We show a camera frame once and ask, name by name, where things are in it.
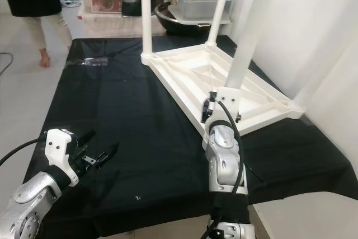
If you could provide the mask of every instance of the white cloth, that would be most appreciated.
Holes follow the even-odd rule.
[[[60,36],[60,38],[62,39],[63,43],[66,46],[68,47],[71,46],[72,43],[71,33],[68,29],[68,26],[61,12],[55,15],[45,16],[45,17],[23,17],[23,20],[25,21],[27,27],[29,28],[31,37],[39,49],[46,48],[44,30],[41,25],[41,18],[46,18],[49,21],[49,23],[52,25],[52,27]]]

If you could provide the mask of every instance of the table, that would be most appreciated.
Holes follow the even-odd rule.
[[[153,38],[154,51],[203,43],[205,36]],[[230,55],[235,44],[219,36]],[[97,238],[210,212],[201,137],[154,73],[140,62],[141,39],[77,39],[68,61],[107,56],[107,66],[63,71],[43,131],[97,135],[88,154],[119,143],[102,170],[68,188],[44,218],[43,238]],[[250,69],[273,85],[254,63]],[[330,191],[358,200],[347,158],[308,119],[285,119],[243,136],[251,204]],[[39,143],[25,181],[48,165]]]

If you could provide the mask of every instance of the black wire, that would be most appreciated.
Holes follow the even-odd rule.
[[[245,168],[248,168],[252,172],[252,174],[257,177],[257,179],[259,179],[262,183],[265,183],[265,181],[258,174],[256,174],[255,171],[252,169],[252,167],[248,165],[246,162],[245,162]]]
[[[240,155],[239,173],[238,173],[238,176],[236,178],[236,182],[235,182],[233,191],[231,192],[232,194],[236,194],[236,191],[237,191],[237,189],[239,188],[239,185],[240,185],[240,181],[241,181],[241,178],[242,178],[242,172],[243,172],[243,169],[244,169],[243,145],[242,145],[242,141],[241,141],[241,138],[240,138],[240,133],[239,133],[238,129],[236,128],[235,121],[231,117],[230,112],[228,111],[226,106],[221,101],[219,101],[218,104],[223,108],[224,112],[226,113],[227,117],[229,118],[229,121],[230,121],[230,123],[232,125],[232,128],[234,130],[234,138],[235,138],[235,140],[237,141],[237,143],[239,145],[239,155]],[[201,239],[206,239],[209,236],[209,233],[219,224],[221,219],[222,219],[222,216],[220,214],[216,218],[216,220],[214,220],[213,223],[209,226],[209,228],[204,232],[204,234],[201,236]]]
[[[31,145],[31,144],[34,144],[34,143],[37,143],[37,142],[40,142],[41,141],[41,138],[37,138],[37,139],[34,139],[34,140],[31,140],[31,141],[28,141],[26,142],[25,144],[22,144],[21,146],[15,148],[14,150],[10,151],[8,154],[6,154],[1,160],[0,160],[0,166],[3,165],[4,162],[7,161],[7,159],[9,159],[12,155],[14,155],[16,152],[18,152],[19,150]]]
[[[1,55],[1,54],[10,55],[11,60],[10,60],[10,63],[9,63],[7,66],[5,66],[5,68],[4,68],[3,70],[0,71],[0,76],[2,75],[2,73],[5,72],[5,70],[6,70],[6,69],[12,64],[12,62],[13,62],[13,55],[12,55],[12,53],[0,53],[0,55]]]
[[[216,220],[213,221],[213,223],[209,226],[209,228],[204,232],[204,234],[201,236],[201,239],[207,239],[209,236],[209,233],[212,232],[212,230],[219,224],[222,217],[219,215]]]
[[[240,138],[240,133],[239,133],[238,129],[236,128],[236,124],[235,124],[235,121],[233,120],[233,117],[231,117],[229,110],[226,108],[226,106],[221,101],[219,101],[218,104],[223,108],[224,112],[226,113],[227,117],[229,118],[229,121],[230,121],[232,128],[234,130],[234,138],[239,145],[239,155],[240,155],[239,174],[237,175],[236,182],[235,182],[235,185],[234,185],[234,188],[232,191],[232,194],[236,194],[236,191],[240,186],[240,181],[241,181],[242,173],[244,170],[244,150],[243,150],[243,145],[242,145],[242,141]]]

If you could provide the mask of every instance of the white wall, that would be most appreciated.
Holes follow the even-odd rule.
[[[304,85],[315,63],[317,46],[345,16],[355,14],[358,0],[274,0],[270,17],[254,54],[255,62],[289,96]],[[239,41],[243,22],[231,33]],[[358,174],[358,42],[308,104],[308,116],[349,158]],[[255,206],[272,239],[358,238],[358,201],[331,193],[304,194]]]

